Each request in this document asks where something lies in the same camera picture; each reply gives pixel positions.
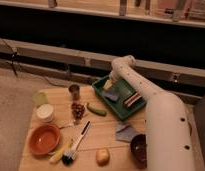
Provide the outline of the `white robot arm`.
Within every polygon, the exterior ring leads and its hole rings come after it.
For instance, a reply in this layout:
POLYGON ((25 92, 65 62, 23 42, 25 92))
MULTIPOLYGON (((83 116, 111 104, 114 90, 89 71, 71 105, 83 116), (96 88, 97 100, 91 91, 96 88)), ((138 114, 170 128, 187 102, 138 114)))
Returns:
POLYGON ((146 143, 148 171, 196 171, 187 109, 175 94, 137 73, 132 55, 111 62, 109 78, 123 78, 147 102, 146 143))

